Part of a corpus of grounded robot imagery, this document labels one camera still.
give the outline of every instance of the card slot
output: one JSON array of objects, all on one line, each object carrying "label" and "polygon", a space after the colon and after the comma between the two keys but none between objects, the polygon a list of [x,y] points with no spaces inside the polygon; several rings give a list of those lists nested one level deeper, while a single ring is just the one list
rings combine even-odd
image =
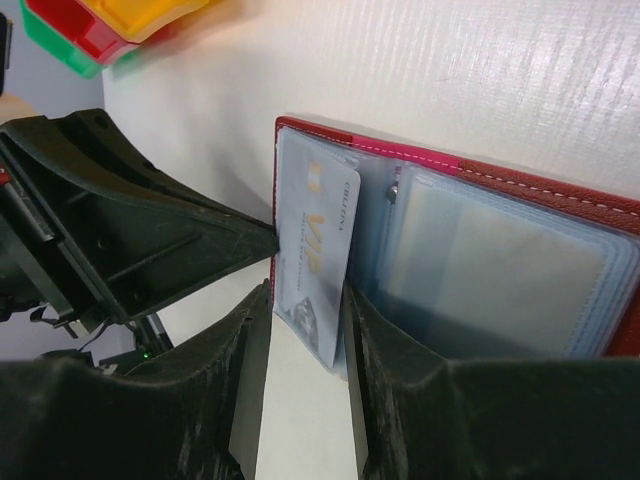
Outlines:
[{"label": "card slot", "polygon": [[[410,220],[412,217],[419,216],[419,212],[415,211],[416,207],[419,208],[419,205],[416,205],[415,203],[413,205],[410,204],[411,194],[413,191],[413,174],[411,172],[412,170],[410,168],[406,169],[398,182],[396,213],[390,224],[390,230],[394,233],[390,235],[391,238],[388,241],[386,251],[381,252],[380,255],[382,264],[381,275],[380,281],[376,285],[376,293],[373,295],[373,303],[376,307],[382,310],[388,308],[388,306],[385,306],[385,299],[388,299],[388,297],[379,295],[380,285],[387,284],[389,279],[395,278],[393,274],[394,269],[401,268],[403,270],[407,270],[414,264],[414,259],[405,257],[405,261],[398,266],[398,256],[394,255],[392,257],[389,255],[388,252],[397,252],[401,247],[401,237],[396,235],[395,232],[399,232],[402,228],[414,230],[417,229],[418,226],[424,230],[424,225],[420,225],[419,222],[413,222]],[[430,300],[435,300],[435,297],[440,290],[440,282],[437,282],[437,279],[441,279],[444,274],[445,263],[450,250],[448,239],[455,235],[455,228],[459,219],[460,208],[459,206],[449,205],[446,212],[434,211],[434,213],[436,213],[436,215],[439,214],[434,222],[439,223],[438,230],[433,232],[434,235],[432,235],[431,232],[427,232],[426,235],[422,236],[423,244],[425,246],[428,245],[429,251],[437,252],[437,254],[429,255],[429,258],[432,260],[429,263],[429,271],[431,272],[431,275],[429,275],[429,278],[421,278],[420,283],[413,283],[412,285],[413,288],[423,290],[423,292],[421,292],[422,300],[427,303]],[[407,236],[416,236],[416,233],[417,232],[414,230],[413,234],[410,233]]]},{"label": "card slot", "polygon": [[388,159],[361,159],[360,201],[351,244],[350,279],[363,293],[370,294],[380,276],[381,253],[388,238],[395,207],[389,198],[398,163]]},{"label": "card slot", "polygon": [[360,191],[357,163],[341,153],[286,129],[278,135],[274,311],[334,373]]},{"label": "card slot", "polygon": [[[407,170],[407,175],[409,177],[415,176],[415,171],[410,172]],[[503,214],[508,216],[512,216],[514,218],[524,218],[528,221],[532,221],[544,228],[551,229],[556,234],[562,235],[564,238],[571,239],[572,242],[577,242],[577,244],[581,244],[583,246],[587,245],[589,248],[595,248],[599,250],[601,254],[609,259],[613,259],[610,263],[605,262],[605,267],[602,269],[600,274],[594,279],[593,285],[591,288],[591,293],[589,293],[585,304],[583,305],[583,310],[591,309],[589,315],[583,315],[582,313],[579,316],[578,322],[574,325],[574,328],[571,331],[570,339],[574,338],[577,334],[578,340],[582,340],[582,337],[586,338],[584,343],[578,342],[579,348],[575,347],[573,353],[577,356],[586,356],[592,353],[593,347],[592,345],[595,343],[598,344],[597,348],[604,349],[602,345],[606,343],[606,339],[600,339],[597,337],[598,333],[603,333],[603,336],[609,335],[613,329],[615,328],[615,324],[619,321],[619,318],[622,315],[622,311],[626,307],[626,303],[628,303],[631,294],[629,293],[631,284],[629,283],[629,278],[633,275],[637,275],[637,244],[628,238],[623,238],[621,236],[616,236],[611,232],[607,232],[604,230],[599,230],[597,227],[592,225],[583,225],[581,223],[576,222],[574,219],[567,219],[557,217],[553,213],[542,211],[539,207],[533,207],[527,204],[520,204],[520,202],[514,202],[511,199],[508,199],[508,202],[511,202],[510,211],[505,212],[504,206],[496,205],[495,202],[492,202],[492,199],[497,199],[498,196],[491,192],[485,192],[477,187],[471,186],[463,186],[460,182],[452,181],[448,178],[439,179],[437,174],[423,174],[420,180],[424,181],[425,177],[429,177],[428,181],[433,182],[436,181],[438,183],[438,188],[442,188],[445,190],[449,190],[458,195],[466,196],[468,199],[474,200],[476,202],[480,202],[484,205],[488,205],[493,208],[498,208]],[[410,193],[410,189],[403,190],[402,185],[398,195],[398,203],[401,204],[402,198],[404,195],[404,191]],[[397,220],[399,224],[406,224],[407,219],[402,218]],[[620,246],[622,245],[622,249],[626,250],[626,253],[633,253],[631,257],[626,255],[627,260],[630,260],[631,263],[620,262],[620,258],[624,258],[625,255],[621,255]],[[395,263],[397,258],[393,258],[397,252],[398,246],[389,244],[389,253],[387,254],[387,265],[391,263]],[[443,252],[442,249],[436,249],[438,255],[446,255],[446,252]],[[383,276],[390,277],[388,266],[383,269]],[[623,291],[616,290],[613,286],[611,286],[611,277],[622,277],[622,281],[617,283],[617,286],[623,287]],[[388,285],[381,285],[382,290],[388,287]],[[617,294],[611,294],[610,290],[613,292],[620,292]],[[593,317],[603,317],[603,310],[612,310],[614,313],[610,315],[610,317],[616,317],[615,321],[594,321]]]}]

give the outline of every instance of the red leather wallet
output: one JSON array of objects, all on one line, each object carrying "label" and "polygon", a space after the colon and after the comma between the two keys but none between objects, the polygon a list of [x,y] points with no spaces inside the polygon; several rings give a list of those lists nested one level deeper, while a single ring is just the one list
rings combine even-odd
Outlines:
[{"label": "red leather wallet", "polygon": [[[284,127],[363,152],[407,160],[486,189],[640,236],[640,201],[637,200],[426,148],[356,135],[293,117],[277,119],[276,140],[278,132]],[[273,200],[275,222],[275,188]],[[640,355],[640,288],[636,290],[606,354]]]}]

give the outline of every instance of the yellow container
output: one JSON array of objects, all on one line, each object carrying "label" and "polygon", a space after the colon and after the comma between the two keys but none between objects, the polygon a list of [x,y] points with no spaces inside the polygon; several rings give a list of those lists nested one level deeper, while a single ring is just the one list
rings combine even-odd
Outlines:
[{"label": "yellow container", "polygon": [[122,38],[142,43],[168,23],[209,0],[80,0]]}]

